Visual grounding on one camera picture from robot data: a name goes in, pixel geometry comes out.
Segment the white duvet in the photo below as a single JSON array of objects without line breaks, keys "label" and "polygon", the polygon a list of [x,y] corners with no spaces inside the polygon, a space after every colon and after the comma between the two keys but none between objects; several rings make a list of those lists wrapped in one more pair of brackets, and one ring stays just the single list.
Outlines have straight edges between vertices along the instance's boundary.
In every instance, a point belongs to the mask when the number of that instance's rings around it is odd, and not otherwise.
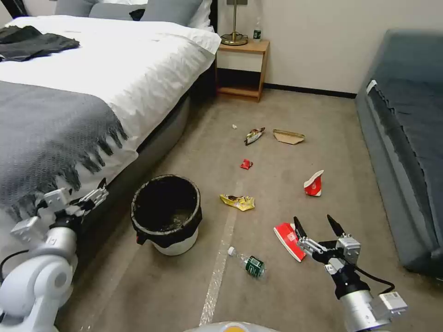
[{"label": "white duvet", "polygon": [[[82,189],[76,196],[104,177],[111,181],[137,158],[140,143],[210,67],[220,44],[215,33],[167,22],[40,16],[17,18],[9,25],[32,25],[42,33],[74,38],[80,48],[21,63],[0,62],[1,81],[95,95],[111,107],[129,136],[122,149],[110,141],[115,154],[102,154],[106,166],[99,174],[78,166]],[[4,213],[0,218],[0,225],[7,225]],[[5,231],[0,230],[0,243],[5,243]]]}]

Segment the table lamp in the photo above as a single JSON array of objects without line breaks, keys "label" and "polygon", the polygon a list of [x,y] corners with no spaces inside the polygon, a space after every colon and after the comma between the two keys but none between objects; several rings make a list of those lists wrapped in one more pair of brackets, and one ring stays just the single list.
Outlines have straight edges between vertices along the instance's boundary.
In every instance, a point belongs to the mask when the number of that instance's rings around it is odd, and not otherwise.
[{"label": "table lamp", "polygon": [[221,43],[231,46],[240,46],[248,43],[248,36],[242,35],[235,30],[237,24],[237,0],[234,0],[234,20],[232,33],[228,35],[223,35],[221,37]]}]

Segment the green bottle label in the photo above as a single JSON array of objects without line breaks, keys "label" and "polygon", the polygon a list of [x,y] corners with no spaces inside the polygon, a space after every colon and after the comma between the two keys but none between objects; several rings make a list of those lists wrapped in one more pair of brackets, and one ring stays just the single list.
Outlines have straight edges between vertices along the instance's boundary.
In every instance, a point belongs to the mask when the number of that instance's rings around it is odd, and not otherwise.
[{"label": "green bottle label", "polygon": [[254,256],[249,257],[246,264],[246,271],[253,277],[258,278],[262,275],[262,268],[264,263]]},{"label": "green bottle label", "polygon": [[261,38],[262,38],[261,30],[254,30],[254,39],[261,39]]}]

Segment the gray sofa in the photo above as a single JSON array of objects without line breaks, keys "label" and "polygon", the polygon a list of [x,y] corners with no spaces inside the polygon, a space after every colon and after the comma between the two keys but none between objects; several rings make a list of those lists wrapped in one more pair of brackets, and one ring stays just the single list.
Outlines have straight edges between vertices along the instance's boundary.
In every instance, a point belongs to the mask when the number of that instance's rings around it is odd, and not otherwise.
[{"label": "gray sofa", "polygon": [[356,105],[400,262],[442,277],[443,32],[389,30]]}]

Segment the trash can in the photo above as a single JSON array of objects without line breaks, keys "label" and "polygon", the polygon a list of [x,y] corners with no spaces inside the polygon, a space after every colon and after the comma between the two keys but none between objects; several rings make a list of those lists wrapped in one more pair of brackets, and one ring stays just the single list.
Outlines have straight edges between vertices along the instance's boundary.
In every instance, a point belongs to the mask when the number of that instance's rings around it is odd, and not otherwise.
[{"label": "trash can", "polygon": [[181,176],[156,177],[135,193],[131,220],[138,244],[150,240],[161,253],[180,255],[197,240],[202,221],[200,191]]}]

